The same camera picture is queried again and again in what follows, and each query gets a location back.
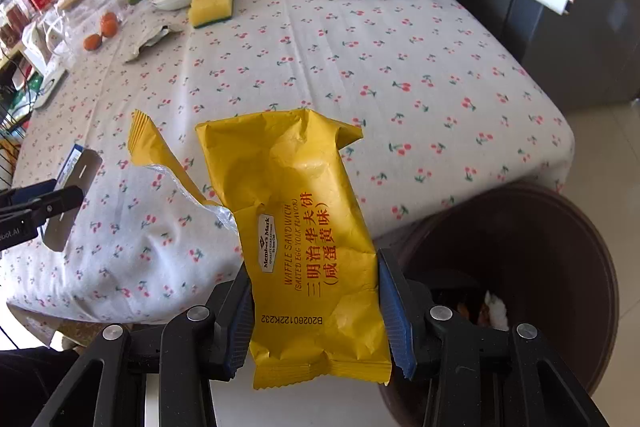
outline tablecloth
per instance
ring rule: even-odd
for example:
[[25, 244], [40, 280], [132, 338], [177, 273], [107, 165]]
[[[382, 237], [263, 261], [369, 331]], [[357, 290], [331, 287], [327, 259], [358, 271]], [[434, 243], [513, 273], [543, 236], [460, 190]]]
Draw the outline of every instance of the tablecloth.
[[[125, 64], [158, 22], [184, 31]], [[104, 163], [65, 251], [4, 253], [9, 302], [151, 323], [206, 301], [242, 263], [238, 237], [130, 164], [130, 115], [148, 113], [213, 197], [194, 126], [298, 107], [363, 129], [342, 158], [374, 237], [518, 178], [559, 190], [572, 161], [562, 114], [456, 0], [235, 0], [231, 20], [197, 30], [144, 1], [31, 119], [14, 186], [55, 177], [74, 143]]]

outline brown trash bin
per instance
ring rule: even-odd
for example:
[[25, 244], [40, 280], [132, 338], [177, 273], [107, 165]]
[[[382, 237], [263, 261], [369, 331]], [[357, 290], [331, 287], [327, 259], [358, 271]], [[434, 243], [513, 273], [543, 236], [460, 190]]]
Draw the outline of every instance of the brown trash bin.
[[[606, 244], [570, 201], [516, 183], [425, 220], [399, 251], [408, 279], [433, 284], [440, 273], [475, 280], [506, 304], [509, 324], [540, 329], [584, 388], [593, 393], [618, 330], [618, 283]], [[403, 426], [420, 427], [428, 383], [394, 367], [383, 399]]]

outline yellow sponge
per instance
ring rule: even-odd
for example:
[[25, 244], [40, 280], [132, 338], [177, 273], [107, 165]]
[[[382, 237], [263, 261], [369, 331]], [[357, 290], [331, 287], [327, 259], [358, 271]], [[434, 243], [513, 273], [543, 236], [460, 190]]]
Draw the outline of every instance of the yellow sponge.
[[200, 28], [229, 19], [233, 10], [234, 0], [191, 0], [189, 22], [194, 28]]

